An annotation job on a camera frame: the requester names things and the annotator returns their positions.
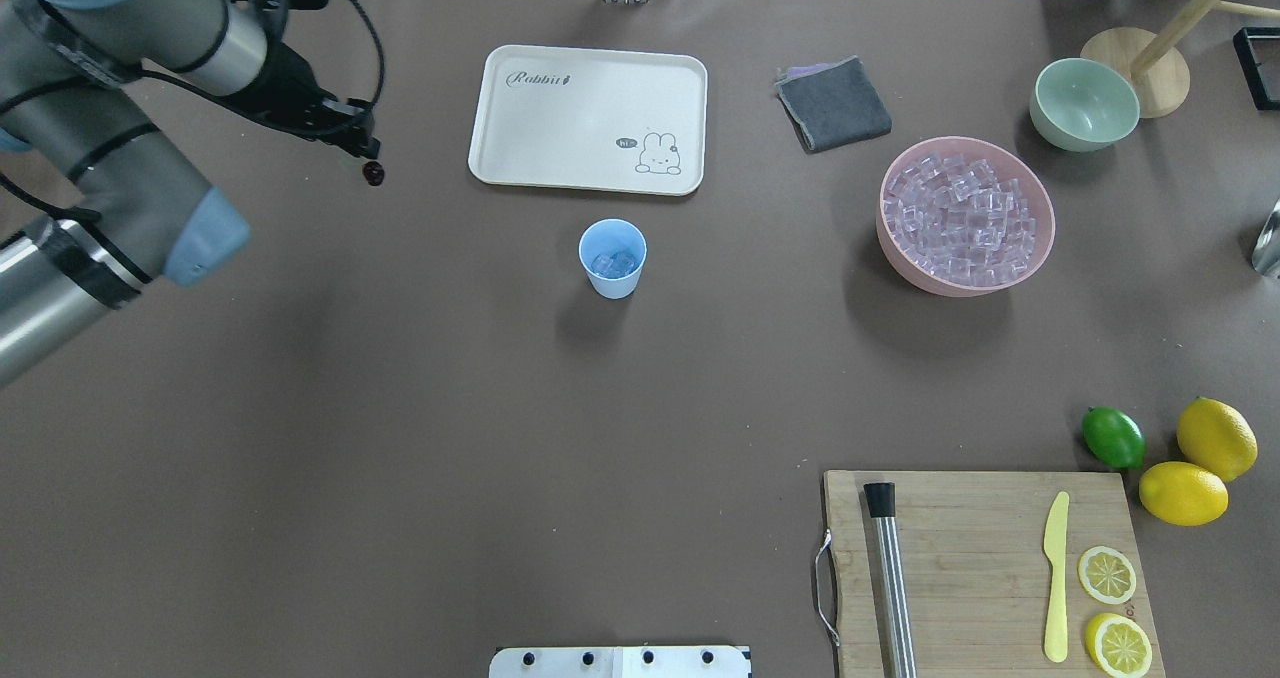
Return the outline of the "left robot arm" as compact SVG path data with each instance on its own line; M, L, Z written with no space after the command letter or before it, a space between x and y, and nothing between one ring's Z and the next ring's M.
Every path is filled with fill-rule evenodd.
M81 191L56 207L4 178L36 217L3 242L3 382L147 283L188 287L250 226L134 104L155 78L256 125L378 159L375 99L342 101L284 43L292 0L5 0L3 148L42 154Z

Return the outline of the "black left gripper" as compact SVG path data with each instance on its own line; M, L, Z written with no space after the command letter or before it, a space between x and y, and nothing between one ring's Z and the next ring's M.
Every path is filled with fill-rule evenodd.
M284 41L292 9L319 12L329 0L232 0L244 3L251 26L265 36L265 58L259 75L230 95L230 104L262 125L293 136L320 139L356 159L376 160L381 145L374 136L375 101L338 101L321 90L310 63Z

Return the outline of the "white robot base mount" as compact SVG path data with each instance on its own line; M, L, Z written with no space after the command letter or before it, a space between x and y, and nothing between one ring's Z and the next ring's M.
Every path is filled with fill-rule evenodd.
M508 647L489 677L753 677L750 649L732 645Z

